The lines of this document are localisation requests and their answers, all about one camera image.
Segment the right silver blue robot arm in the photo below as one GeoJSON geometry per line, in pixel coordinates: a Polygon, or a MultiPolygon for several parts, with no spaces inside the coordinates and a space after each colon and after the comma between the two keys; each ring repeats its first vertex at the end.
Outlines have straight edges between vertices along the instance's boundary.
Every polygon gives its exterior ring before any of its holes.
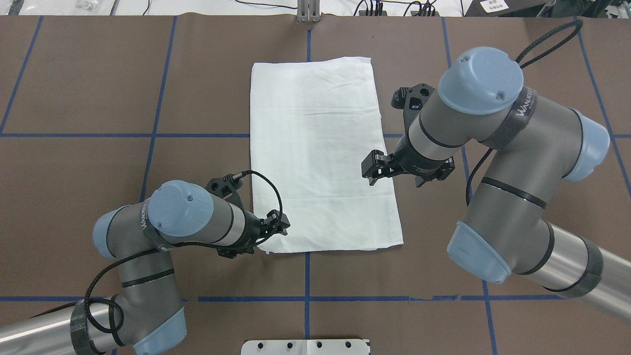
{"type": "Polygon", "coordinates": [[[391,105],[403,110],[404,133],[393,153],[372,150],[361,162],[370,185],[444,180],[470,140],[495,151],[449,241],[454,263],[493,284],[517,274],[630,321],[630,262],[542,217],[562,180],[582,180],[604,161],[604,126],[539,96],[516,61],[486,46],[460,55],[437,88],[403,87],[391,105]]]}

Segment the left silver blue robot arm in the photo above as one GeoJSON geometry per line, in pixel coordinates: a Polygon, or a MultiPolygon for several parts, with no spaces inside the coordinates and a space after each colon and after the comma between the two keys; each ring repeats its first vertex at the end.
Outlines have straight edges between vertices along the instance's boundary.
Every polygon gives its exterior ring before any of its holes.
{"type": "Polygon", "coordinates": [[[172,252],[186,246],[235,258],[290,227],[282,208],[247,211],[238,189],[250,171],[206,187],[170,180],[139,204],[102,215],[93,243],[113,260],[81,299],[1,328],[3,355],[104,355],[132,346],[138,355],[174,348],[187,334],[172,252]]]}

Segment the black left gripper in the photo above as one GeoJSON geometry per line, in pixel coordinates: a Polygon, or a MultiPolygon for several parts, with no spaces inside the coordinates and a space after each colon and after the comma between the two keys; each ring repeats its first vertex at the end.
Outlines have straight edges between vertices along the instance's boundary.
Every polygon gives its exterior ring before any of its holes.
{"type": "Polygon", "coordinates": [[[230,229],[217,242],[218,255],[233,259],[241,254],[253,254],[254,244],[259,238],[268,239],[275,234],[286,236],[290,226],[288,217],[278,210],[269,211],[262,220],[250,212],[234,212],[230,229]]]}

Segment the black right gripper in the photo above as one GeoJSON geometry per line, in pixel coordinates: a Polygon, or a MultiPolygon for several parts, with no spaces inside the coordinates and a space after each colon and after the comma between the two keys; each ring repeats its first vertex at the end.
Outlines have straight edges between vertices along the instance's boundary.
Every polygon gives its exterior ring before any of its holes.
{"type": "Polygon", "coordinates": [[[361,177],[368,180],[370,186],[383,178],[397,175],[414,175],[416,187],[431,180],[445,180],[455,170],[453,158],[432,160],[413,148],[407,136],[403,136],[392,156],[383,151],[372,150],[361,162],[361,177]]]}

